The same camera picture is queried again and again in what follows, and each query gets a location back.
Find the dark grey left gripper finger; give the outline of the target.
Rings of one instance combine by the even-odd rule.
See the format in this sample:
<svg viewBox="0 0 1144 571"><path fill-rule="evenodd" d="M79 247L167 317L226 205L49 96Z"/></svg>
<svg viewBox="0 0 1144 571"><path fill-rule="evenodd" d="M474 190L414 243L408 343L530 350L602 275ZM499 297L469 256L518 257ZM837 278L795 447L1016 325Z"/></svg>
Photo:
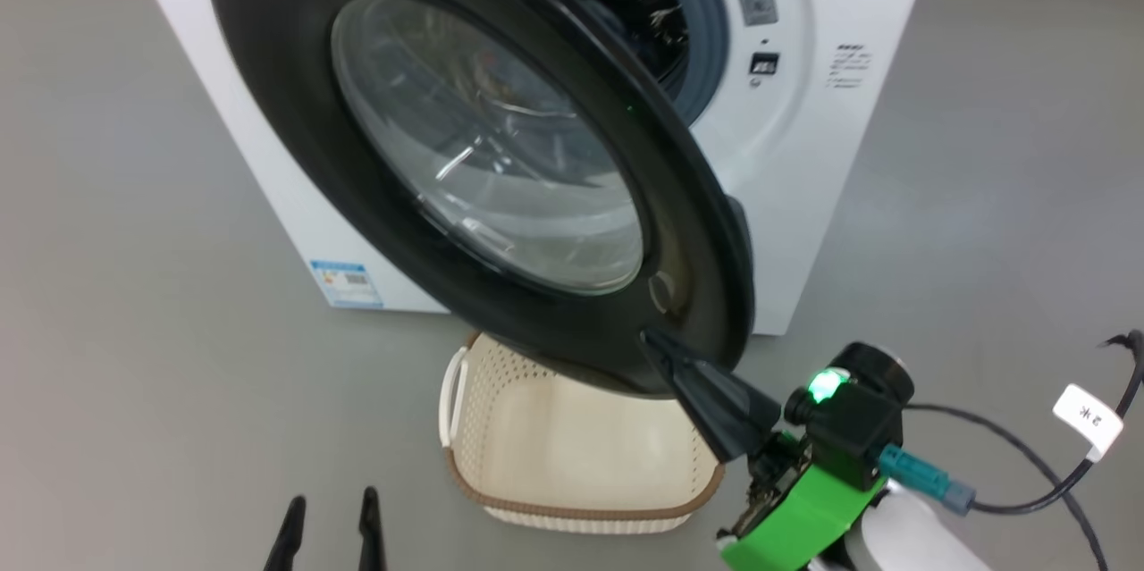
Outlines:
<svg viewBox="0 0 1144 571"><path fill-rule="evenodd" d="M307 501L303 495L291 499L285 515L283 515L281 528L275 536L273 546L270 548L265 561L264 571L291 571L295 555L301 548Z"/></svg>
<svg viewBox="0 0 1144 571"><path fill-rule="evenodd" d="M362 537L358 571L386 571L387 553L383 538L383 511L376 487L363 493L358 530Z"/></svg>

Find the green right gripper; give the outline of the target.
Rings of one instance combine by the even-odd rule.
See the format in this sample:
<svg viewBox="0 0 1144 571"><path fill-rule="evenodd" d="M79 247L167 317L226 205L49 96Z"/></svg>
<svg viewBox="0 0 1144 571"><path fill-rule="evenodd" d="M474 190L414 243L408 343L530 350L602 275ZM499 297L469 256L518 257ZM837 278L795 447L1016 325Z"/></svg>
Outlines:
<svg viewBox="0 0 1144 571"><path fill-rule="evenodd" d="M883 492L885 478L857 490L815 465L808 441L772 433L781 405L732 371L659 328L643 332L642 343L718 462L757 450L747 459L747 509L718 531L720 558L730 570L808 570Z"/></svg>

